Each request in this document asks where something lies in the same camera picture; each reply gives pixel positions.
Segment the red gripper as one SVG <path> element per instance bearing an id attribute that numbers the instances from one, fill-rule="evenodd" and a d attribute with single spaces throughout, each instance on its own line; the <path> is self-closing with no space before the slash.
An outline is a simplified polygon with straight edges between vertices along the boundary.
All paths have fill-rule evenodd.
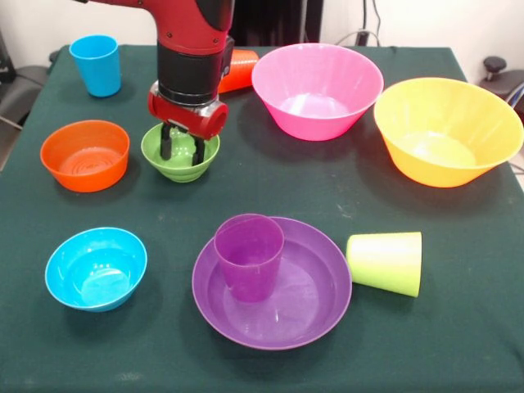
<path id="1" fill-rule="evenodd" d="M 178 126 L 193 136 L 195 151 L 192 166 L 204 162 L 205 140 L 219 135 L 228 117 L 228 106 L 219 99 L 205 106 L 181 106 L 169 101 L 160 94 L 158 81 L 149 90 L 147 105 L 150 113 L 164 122 L 160 129 L 160 157 L 163 160 L 171 159 L 171 129 L 172 125 Z"/>

